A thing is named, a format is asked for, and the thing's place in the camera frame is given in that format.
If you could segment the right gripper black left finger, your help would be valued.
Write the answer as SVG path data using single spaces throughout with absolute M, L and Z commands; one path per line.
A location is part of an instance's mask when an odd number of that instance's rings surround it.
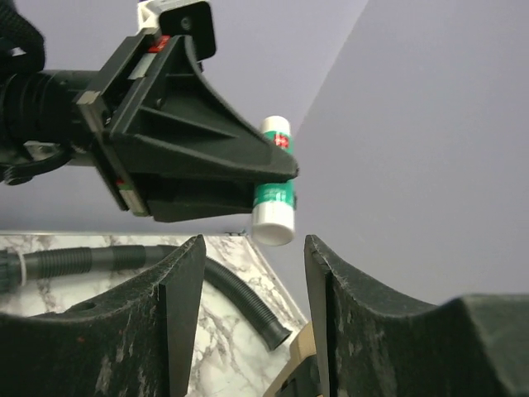
M 184 396 L 206 247 L 161 262 L 64 313 L 1 317 L 4 396 Z

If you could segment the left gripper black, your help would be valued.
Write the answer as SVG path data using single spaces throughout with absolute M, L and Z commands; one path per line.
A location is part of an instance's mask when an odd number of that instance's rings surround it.
M 74 104 L 94 135 L 100 176 L 119 208 L 137 217 L 247 214 L 256 184 L 298 174 L 293 155 L 208 84 L 190 36 L 126 37 Z

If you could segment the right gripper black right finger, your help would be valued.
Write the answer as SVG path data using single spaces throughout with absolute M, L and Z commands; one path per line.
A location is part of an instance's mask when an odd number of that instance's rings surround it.
M 527 395 L 526 295 L 428 304 L 355 268 L 314 235 L 304 261 L 324 395 Z

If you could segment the green white glue stick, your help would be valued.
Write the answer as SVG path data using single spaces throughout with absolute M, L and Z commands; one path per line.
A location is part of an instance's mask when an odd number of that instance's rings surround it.
M 260 131 L 278 148 L 293 154 L 290 123 L 281 116 L 269 116 Z M 252 237 L 267 246 L 284 246 L 295 235 L 295 192 L 293 180 L 262 184 L 255 189 Z

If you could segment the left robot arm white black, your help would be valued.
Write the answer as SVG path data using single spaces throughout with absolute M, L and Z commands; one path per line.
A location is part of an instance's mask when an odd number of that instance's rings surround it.
M 117 206 L 181 222 L 249 213 L 298 163 L 208 83 L 207 1 L 140 1 L 139 30 L 97 71 L 47 70 L 41 33 L 1 4 L 1 180 L 92 166 Z

